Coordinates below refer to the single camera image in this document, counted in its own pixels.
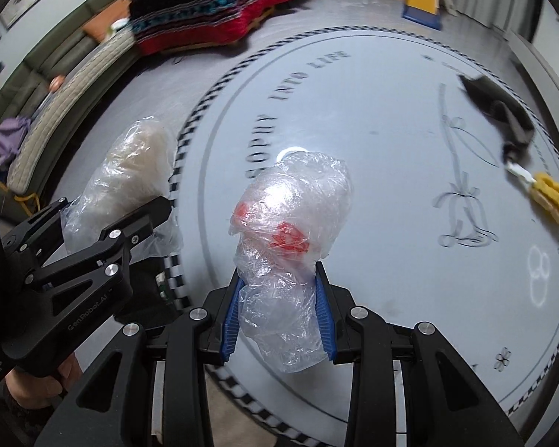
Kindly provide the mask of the person left hand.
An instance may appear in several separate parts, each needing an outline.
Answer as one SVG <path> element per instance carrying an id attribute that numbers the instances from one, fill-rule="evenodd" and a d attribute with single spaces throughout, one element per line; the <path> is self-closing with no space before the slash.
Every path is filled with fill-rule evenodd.
<path id="1" fill-rule="evenodd" d="M 23 409 L 38 410 L 51 405 L 51 400 L 72 386 L 82 376 L 75 353 L 71 353 L 57 369 L 58 377 L 35 377 L 18 369 L 11 370 L 6 386 L 15 402 Z"/>

